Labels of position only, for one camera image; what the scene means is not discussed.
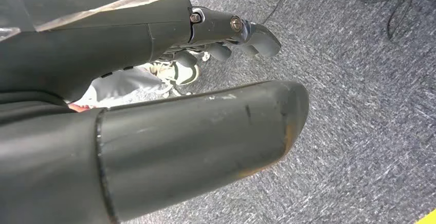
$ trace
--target person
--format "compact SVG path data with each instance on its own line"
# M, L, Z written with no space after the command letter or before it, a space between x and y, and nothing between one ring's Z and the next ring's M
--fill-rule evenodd
M157 93L164 98L169 97L170 91L181 96L175 86L190 84L198 76L198 65L186 67L177 61L146 63L93 80L83 97L68 106L78 112L93 107L111 107L121 104L122 97L138 89Z

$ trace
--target black prosthetic cover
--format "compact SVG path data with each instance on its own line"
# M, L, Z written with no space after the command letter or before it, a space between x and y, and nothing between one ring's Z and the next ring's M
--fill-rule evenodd
M189 199L286 155L307 112L302 85L265 82L4 125L0 223L120 222Z

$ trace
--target yellow object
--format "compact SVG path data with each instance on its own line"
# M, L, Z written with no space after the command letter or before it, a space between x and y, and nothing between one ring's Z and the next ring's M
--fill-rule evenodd
M436 209L419 220L416 224L436 224Z

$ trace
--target scuff mark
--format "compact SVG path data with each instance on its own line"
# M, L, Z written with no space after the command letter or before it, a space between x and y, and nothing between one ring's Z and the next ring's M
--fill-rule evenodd
M236 99L235 95L228 94L227 96L221 97L223 100Z

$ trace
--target shoe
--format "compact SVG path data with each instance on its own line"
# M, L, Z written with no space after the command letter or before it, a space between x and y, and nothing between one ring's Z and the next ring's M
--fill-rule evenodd
M198 79L197 65L186 67L178 62L155 61L146 63L141 67L160 78L167 85L187 85Z

